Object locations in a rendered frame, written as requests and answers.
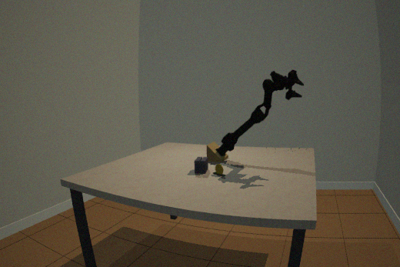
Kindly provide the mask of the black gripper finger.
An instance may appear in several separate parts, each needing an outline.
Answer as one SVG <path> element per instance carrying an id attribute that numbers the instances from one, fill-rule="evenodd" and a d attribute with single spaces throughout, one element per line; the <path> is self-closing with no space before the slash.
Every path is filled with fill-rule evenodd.
<path id="1" fill-rule="evenodd" d="M 302 82 L 298 79 L 297 74 L 292 77 L 292 82 L 303 85 Z"/>
<path id="2" fill-rule="evenodd" d="M 302 97 L 300 94 L 298 94 L 296 91 L 293 91 L 291 94 L 290 94 L 290 98 L 294 98 L 294 97 Z"/>

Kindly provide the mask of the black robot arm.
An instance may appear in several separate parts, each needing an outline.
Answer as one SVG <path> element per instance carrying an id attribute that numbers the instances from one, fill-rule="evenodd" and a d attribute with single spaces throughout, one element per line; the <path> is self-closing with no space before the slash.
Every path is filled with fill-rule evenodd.
<path id="1" fill-rule="evenodd" d="M 248 129 L 250 129 L 252 125 L 261 122 L 268 116 L 269 109 L 271 108 L 272 93 L 274 91 L 282 90 L 284 88 L 279 84 L 279 79 L 282 77 L 282 75 L 278 74 L 275 71 L 273 71 L 270 75 L 272 77 L 272 80 L 266 79 L 262 83 L 263 89 L 265 91 L 263 104 L 256 107 L 256 109 L 252 113 L 251 118 L 245 124 L 243 124 L 235 132 L 228 133 L 222 139 L 223 144 L 220 146 L 219 149 L 216 149 L 221 157 L 225 156 L 225 153 L 227 151 L 232 151 L 234 149 L 235 143 L 238 141 L 238 138 Z M 263 106 L 266 107 L 265 114 L 260 109 Z"/>

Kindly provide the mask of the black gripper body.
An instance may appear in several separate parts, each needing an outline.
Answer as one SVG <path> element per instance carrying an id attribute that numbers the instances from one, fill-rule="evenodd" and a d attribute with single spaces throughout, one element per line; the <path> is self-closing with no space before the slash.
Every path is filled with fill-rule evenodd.
<path id="1" fill-rule="evenodd" d="M 282 76 L 279 79 L 280 86 L 283 86 L 283 87 L 285 87 L 285 89 L 288 89 L 288 91 L 285 93 L 287 100 L 290 100 L 290 94 L 293 92 L 293 90 L 292 90 L 292 77 L 296 73 L 297 72 L 295 70 L 292 70 L 292 71 L 289 72 L 288 77 L 287 76 Z"/>

